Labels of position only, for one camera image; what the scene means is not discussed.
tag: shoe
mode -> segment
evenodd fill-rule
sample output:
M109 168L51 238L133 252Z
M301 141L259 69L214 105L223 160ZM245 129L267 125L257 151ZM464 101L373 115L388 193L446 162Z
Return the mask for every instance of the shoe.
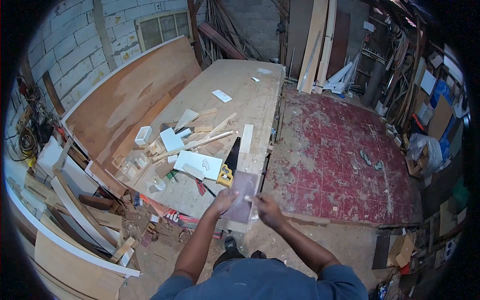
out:
M225 251L238 251L237 249L237 241L235 241L235 238L233 236L229 236L225 238Z

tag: dark wooden plank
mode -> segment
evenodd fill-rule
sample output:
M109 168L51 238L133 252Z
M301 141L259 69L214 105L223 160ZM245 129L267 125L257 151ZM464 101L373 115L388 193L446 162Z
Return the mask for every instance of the dark wooden plank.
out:
M79 195L78 200L80 200L80 202L85 205L101 210L109 210L113 204L113 200L111 199L93 197L88 195Z
M198 30L217 44L222 50L224 50L232 59L245 60L246 58L240 53L240 51L232 45L226 38L222 36L214 27L209 23L203 22L198 26Z
M348 35L350 33L350 14L336 10L335 31L332 53L327 69L327 79L340 71L347 56Z
M57 91L53 86L52 79L50 78L50 73L46 71L43 75L43 82L45 83L45 88L47 89L48 96L50 96L50 100L52 100L53 107L57 111L59 115L65 112L65 108L63 108L62 103L60 102L59 96L57 95Z

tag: cinder block wall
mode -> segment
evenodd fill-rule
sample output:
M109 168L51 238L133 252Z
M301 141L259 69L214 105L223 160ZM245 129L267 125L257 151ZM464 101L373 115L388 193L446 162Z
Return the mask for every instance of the cinder block wall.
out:
M105 76L140 55L134 20L186 9L186 0L64 0L38 28L28 59L36 84L55 112L42 79L49 71L66 111ZM205 20L205 3L197 22Z
M278 58L280 13L271 0L223 0L237 30L265 57Z

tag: sandal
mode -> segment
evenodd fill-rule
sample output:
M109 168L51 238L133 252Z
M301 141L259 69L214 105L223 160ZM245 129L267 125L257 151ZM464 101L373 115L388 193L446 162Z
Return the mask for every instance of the sandal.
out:
M360 156L361 158L365 159L365 161L367 162L367 165L369 166L372 165L372 162L368 159L367 154L363 150L360 150Z
M375 166L373 166L373 168L375 169L375 171L383 169L384 168L383 161L379 161Z

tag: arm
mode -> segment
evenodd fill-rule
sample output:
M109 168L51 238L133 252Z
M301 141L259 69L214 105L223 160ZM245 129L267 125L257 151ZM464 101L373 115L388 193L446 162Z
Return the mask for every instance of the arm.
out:
M316 274L319 275L331 265L340 264L329 250L288 223L272 196L260 194L253 197L253 200L257 205L260 219L283 237L299 258Z
M196 284L204 268L208 255L208 247L220 215L231 205L237 196L228 195L228 190L218 193L210 207L198 222L197 228L180 252L171 276L180 275L192 280Z

